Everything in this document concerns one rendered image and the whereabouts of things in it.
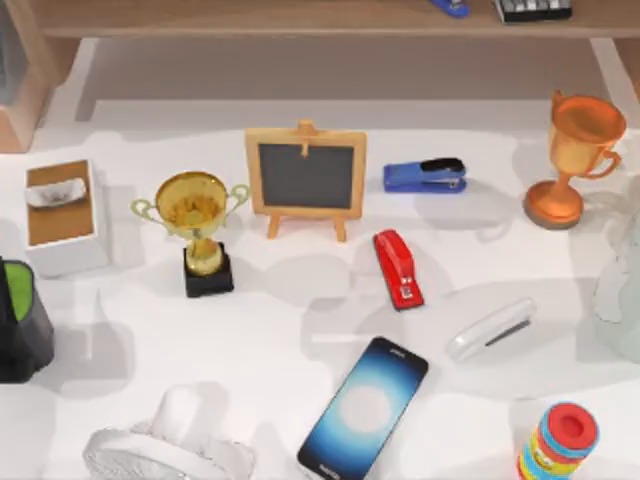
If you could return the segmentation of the wooden framed blackboard easel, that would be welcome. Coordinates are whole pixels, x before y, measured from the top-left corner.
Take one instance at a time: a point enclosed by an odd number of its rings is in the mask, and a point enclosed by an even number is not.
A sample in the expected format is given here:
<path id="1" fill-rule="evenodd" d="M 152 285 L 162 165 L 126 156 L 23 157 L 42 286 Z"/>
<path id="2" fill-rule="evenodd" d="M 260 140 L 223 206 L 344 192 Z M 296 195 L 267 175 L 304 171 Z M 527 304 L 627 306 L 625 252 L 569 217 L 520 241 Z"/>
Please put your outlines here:
<path id="1" fill-rule="evenodd" d="M 363 213 L 366 133 L 301 120 L 295 128 L 248 128 L 245 147 L 252 208 L 269 217 L 269 239 L 284 217 L 299 217 L 329 219 L 337 240 L 347 240 L 346 222 Z"/>

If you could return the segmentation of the gold trophy black base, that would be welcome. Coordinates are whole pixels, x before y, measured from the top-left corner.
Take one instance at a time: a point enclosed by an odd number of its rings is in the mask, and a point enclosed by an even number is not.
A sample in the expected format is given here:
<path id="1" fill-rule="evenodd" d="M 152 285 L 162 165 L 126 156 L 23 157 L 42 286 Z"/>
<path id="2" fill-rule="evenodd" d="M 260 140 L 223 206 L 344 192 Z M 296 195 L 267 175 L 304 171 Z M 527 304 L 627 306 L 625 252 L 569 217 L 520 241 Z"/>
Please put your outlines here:
<path id="1" fill-rule="evenodd" d="M 189 298 L 199 298 L 234 290 L 230 257 L 213 235 L 249 196 L 250 189 L 244 184 L 227 188 L 213 174 L 186 171 L 165 180 L 152 202 L 136 199 L 130 209 L 187 242 L 183 249 L 185 292 Z"/>

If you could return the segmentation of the blue and black stapler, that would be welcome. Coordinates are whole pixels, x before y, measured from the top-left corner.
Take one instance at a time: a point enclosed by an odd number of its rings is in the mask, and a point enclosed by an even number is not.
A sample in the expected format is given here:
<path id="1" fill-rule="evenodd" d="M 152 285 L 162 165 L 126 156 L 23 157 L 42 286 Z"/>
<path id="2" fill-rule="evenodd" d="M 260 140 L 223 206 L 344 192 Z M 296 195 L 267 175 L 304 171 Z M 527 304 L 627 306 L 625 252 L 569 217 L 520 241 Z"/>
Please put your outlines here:
<path id="1" fill-rule="evenodd" d="M 466 166 L 456 157 L 387 164 L 383 187 L 387 193 L 460 193 L 466 189 Z"/>

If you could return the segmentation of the black and green holder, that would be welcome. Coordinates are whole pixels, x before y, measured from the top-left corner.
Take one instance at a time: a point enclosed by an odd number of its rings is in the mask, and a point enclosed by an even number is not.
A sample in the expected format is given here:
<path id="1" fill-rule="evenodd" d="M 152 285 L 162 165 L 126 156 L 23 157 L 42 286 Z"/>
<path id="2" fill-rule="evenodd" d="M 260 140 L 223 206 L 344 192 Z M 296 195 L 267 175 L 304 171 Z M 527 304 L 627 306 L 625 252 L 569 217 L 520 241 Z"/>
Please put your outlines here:
<path id="1" fill-rule="evenodd" d="M 31 267 L 0 256 L 0 384 L 28 382 L 54 354 L 54 328 Z"/>

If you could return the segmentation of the small blue stapler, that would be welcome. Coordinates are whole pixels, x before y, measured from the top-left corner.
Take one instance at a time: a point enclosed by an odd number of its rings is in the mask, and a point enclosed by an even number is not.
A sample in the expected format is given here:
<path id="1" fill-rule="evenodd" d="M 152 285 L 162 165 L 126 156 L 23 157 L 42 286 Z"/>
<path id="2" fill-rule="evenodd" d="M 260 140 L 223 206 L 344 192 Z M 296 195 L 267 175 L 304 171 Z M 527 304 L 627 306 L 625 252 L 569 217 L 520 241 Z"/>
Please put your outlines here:
<path id="1" fill-rule="evenodd" d="M 471 12 L 467 0 L 430 0 L 430 2 L 452 18 L 466 18 Z"/>

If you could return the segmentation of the black smartphone blue screen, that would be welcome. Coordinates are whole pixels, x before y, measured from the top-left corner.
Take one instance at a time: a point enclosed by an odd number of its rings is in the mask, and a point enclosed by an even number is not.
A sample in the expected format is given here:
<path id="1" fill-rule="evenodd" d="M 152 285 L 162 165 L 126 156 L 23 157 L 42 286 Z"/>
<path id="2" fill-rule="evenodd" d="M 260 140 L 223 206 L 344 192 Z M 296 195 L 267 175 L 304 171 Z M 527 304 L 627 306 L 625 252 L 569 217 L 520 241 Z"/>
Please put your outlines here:
<path id="1" fill-rule="evenodd" d="M 428 372 L 421 356 L 373 338 L 303 441 L 299 465 L 322 480 L 366 480 Z"/>

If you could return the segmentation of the black and white keyboard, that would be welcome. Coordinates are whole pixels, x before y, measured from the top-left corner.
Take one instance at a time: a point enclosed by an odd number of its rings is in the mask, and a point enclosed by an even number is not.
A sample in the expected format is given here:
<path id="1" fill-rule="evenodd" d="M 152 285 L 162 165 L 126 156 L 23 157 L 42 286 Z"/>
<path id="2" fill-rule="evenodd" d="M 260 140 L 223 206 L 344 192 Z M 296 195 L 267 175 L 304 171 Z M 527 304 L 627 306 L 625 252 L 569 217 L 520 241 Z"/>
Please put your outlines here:
<path id="1" fill-rule="evenodd" d="M 493 0 L 505 24 L 518 24 L 569 19 L 573 14 L 571 0 Z"/>

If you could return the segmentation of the stack of coloured rings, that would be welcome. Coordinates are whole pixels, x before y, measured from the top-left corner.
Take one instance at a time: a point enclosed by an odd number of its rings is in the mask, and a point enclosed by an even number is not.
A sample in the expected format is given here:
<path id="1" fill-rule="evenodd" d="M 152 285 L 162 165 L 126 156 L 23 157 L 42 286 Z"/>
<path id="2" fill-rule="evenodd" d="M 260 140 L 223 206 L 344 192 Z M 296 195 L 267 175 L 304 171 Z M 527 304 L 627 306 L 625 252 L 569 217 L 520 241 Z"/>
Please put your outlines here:
<path id="1" fill-rule="evenodd" d="M 520 480 L 571 480 L 599 441 L 593 415 L 573 402 L 550 406 L 523 446 L 518 459 Z"/>

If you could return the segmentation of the white and brown tissue box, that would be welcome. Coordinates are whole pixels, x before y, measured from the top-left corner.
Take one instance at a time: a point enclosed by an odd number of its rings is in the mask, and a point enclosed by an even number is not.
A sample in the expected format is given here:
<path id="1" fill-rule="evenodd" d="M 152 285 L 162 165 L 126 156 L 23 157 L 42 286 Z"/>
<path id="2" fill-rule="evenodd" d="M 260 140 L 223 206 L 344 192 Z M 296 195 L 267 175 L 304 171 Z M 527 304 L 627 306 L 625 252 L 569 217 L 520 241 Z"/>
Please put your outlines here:
<path id="1" fill-rule="evenodd" d="M 42 277 L 109 264 L 103 188 L 91 162 L 76 160 L 26 173 L 26 254 Z"/>

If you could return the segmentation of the bronze trophy cup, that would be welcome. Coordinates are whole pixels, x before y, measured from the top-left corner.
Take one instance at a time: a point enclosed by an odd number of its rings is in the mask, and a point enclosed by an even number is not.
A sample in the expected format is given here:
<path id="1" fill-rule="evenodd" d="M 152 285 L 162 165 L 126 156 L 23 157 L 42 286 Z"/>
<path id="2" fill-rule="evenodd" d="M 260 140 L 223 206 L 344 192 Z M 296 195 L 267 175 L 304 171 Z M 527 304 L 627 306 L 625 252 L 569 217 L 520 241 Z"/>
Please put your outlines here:
<path id="1" fill-rule="evenodd" d="M 611 102 L 554 91 L 549 159 L 558 177 L 537 182 L 527 190 L 523 209 L 530 220 L 548 230 L 577 225 L 584 212 L 584 199 L 571 186 L 571 179 L 597 180 L 613 173 L 622 161 L 614 147 L 626 129 L 624 115 Z"/>

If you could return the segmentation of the wooden shelf unit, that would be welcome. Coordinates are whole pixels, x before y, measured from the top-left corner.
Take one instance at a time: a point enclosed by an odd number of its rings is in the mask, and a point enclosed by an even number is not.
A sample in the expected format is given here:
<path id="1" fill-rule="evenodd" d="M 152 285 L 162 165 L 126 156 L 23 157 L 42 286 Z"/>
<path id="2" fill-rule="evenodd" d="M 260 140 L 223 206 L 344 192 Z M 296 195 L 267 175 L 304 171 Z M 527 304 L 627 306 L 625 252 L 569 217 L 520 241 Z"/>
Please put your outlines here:
<path id="1" fill-rule="evenodd" d="M 535 130 L 551 92 L 612 99 L 640 143 L 640 0 L 505 25 L 492 0 L 0 0 L 36 150 L 215 130 Z"/>

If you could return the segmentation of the red stapler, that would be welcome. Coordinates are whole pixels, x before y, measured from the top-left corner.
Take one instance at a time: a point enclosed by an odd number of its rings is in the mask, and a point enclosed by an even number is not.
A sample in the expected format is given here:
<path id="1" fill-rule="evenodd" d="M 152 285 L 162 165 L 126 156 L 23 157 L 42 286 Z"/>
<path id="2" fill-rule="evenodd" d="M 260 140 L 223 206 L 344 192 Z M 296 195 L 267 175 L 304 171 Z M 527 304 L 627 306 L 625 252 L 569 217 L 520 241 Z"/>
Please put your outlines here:
<path id="1" fill-rule="evenodd" d="M 377 233 L 373 243 L 394 308 L 402 311 L 422 306 L 424 297 L 416 281 L 414 258 L 402 237 L 387 229 Z"/>

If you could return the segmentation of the white stapler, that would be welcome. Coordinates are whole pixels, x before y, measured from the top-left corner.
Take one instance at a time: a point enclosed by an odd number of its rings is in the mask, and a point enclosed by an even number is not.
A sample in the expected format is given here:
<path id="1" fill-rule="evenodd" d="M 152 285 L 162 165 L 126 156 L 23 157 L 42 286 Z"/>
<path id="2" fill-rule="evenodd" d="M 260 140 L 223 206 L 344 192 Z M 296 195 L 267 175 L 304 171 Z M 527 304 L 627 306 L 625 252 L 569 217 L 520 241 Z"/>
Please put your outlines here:
<path id="1" fill-rule="evenodd" d="M 494 310 L 457 333 L 447 343 L 446 353 L 455 362 L 464 362 L 528 327 L 536 312 L 536 302 L 528 297 Z"/>

